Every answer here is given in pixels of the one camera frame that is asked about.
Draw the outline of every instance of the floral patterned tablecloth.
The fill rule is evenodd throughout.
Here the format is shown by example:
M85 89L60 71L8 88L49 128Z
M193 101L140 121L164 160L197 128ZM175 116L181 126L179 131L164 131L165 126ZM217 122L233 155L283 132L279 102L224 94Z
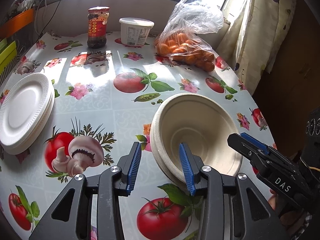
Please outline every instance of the floral patterned tablecloth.
M1 151L0 209L23 240L28 239L71 177L81 172L78 166L63 170L53 167L57 149L65 147L64 153L60 152L64 158L75 160L82 154L94 160L85 151L68 152L70 142L80 135L98 140L103 148L99 160L82 166L86 176L100 174L117 163L129 153L134 141L142 145L135 189L131 196L119 200L126 240L193 239L201 199L192 198L193 204L188 204L185 199L190 197L162 173L150 147L153 115L173 94L197 93L212 98L228 111L240 132L275 147L262 113L221 57L216 55L216 70L208 74L157 56L153 40L150 35L142 48L126 47L120 43L120 33L108 33L105 48L88 50L87 34L71 38L46 33L1 87L0 103L30 73L44 73L55 88L53 111L33 145L16 156ZM265 197L269 196L247 160L243 160L240 171ZM96 198L91 240L96 239L95 216Z

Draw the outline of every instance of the transparent plastic bag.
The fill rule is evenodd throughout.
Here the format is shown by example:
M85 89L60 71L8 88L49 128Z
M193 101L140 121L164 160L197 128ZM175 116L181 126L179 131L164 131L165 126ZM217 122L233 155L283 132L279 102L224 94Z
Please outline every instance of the transparent plastic bag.
M157 53L211 72L215 62L213 49L195 33L216 33L222 27L222 12L216 5L209 5L206 0L181 0L155 40Z

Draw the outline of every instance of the red jar lid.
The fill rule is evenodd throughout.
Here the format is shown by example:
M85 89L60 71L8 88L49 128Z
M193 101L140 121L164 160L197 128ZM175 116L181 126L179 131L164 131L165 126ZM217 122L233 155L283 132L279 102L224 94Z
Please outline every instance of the red jar lid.
M89 13L99 13L99 12L107 12L109 11L109 7L92 7L88 9Z

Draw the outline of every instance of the glass jar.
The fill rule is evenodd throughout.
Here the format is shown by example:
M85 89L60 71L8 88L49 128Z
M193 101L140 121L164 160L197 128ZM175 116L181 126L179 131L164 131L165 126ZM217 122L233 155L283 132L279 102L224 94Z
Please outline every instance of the glass jar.
M109 7L93 7L88 9L88 47L98 49L107 43L106 31Z

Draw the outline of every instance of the curtain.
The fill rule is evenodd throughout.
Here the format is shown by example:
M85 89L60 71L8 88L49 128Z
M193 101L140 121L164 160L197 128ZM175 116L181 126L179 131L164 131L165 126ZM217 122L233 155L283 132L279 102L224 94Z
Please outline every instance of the curtain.
M217 48L252 95L264 70L272 70L288 33L296 0L245 0Z

